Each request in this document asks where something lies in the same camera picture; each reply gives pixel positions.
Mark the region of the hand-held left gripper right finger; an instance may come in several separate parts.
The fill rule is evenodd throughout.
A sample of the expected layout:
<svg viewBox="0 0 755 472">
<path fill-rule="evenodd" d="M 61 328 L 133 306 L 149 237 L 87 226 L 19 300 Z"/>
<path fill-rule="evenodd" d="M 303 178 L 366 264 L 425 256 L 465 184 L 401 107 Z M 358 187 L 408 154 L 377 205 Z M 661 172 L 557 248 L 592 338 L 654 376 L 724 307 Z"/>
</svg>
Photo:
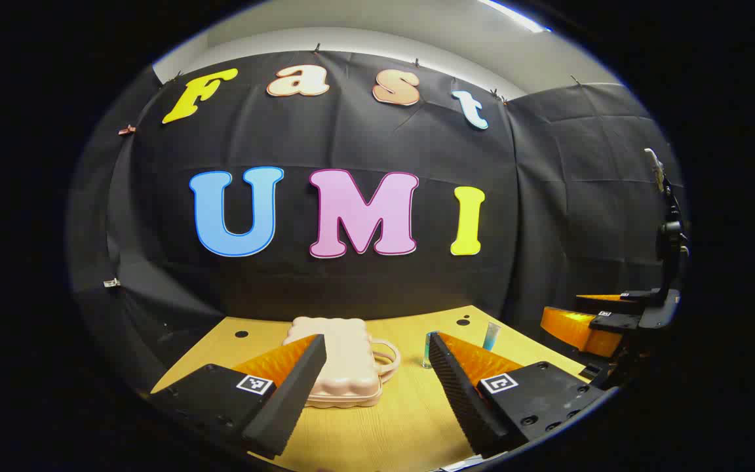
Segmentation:
<svg viewBox="0 0 755 472">
<path fill-rule="evenodd" d="M 608 397 L 548 361 L 522 365 L 444 332 L 429 362 L 471 450 L 488 459 L 543 441 Z"/>
</svg>

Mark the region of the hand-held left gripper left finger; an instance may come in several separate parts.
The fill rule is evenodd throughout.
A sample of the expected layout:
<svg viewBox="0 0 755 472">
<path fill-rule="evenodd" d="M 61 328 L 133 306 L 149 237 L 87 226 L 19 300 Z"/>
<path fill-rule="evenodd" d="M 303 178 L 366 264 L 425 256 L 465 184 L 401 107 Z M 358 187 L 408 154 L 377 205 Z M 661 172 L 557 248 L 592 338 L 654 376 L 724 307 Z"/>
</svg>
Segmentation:
<svg viewBox="0 0 755 472">
<path fill-rule="evenodd" d="M 326 364 L 326 338 L 308 335 L 229 368 L 205 364 L 150 403 L 206 440 L 275 459 L 286 448 Z"/>
</svg>

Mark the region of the pink suitcase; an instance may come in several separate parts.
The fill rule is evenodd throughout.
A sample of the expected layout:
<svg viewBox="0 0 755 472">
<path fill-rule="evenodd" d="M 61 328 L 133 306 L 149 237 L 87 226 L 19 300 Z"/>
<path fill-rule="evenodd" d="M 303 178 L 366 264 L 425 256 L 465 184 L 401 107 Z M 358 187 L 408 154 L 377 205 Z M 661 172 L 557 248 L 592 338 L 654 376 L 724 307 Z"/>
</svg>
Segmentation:
<svg viewBox="0 0 755 472">
<path fill-rule="evenodd" d="M 306 407 L 351 408 L 374 406 L 383 386 L 395 376 L 402 360 L 389 340 L 378 340 L 362 319 L 297 317 L 282 343 L 322 334 L 326 362 L 315 380 Z"/>
</svg>

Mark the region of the black backdrop cloth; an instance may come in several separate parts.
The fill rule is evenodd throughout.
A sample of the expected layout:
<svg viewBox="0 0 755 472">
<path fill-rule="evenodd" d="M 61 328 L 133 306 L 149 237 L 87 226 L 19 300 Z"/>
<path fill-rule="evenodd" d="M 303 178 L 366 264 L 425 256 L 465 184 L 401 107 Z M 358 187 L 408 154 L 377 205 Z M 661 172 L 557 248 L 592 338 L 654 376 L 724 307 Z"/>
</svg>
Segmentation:
<svg viewBox="0 0 755 472">
<path fill-rule="evenodd" d="M 168 81 L 147 68 L 75 171 L 71 286 L 138 391 L 227 316 L 473 305 L 545 342 L 544 307 L 660 285 L 665 206 L 646 148 L 683 201 L 667 138 L 617 84 L 502 102 L 354 52 L 261 54 Z"/>
</svg>

